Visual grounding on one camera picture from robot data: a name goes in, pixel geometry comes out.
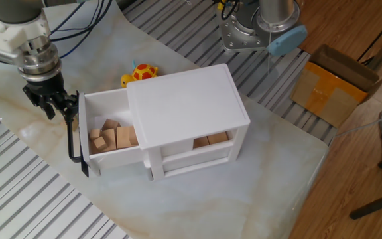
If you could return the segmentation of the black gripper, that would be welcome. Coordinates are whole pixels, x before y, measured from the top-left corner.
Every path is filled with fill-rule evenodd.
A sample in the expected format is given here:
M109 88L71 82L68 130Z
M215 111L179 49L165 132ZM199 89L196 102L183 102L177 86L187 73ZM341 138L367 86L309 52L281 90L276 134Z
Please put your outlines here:
M53 106L62 114L66 123L73 121L78 113L78 96L65 92L61 72L47 80L28 81L23 92L34 106L45 112L49 120L52 120L56 113L45 98L52 98Z

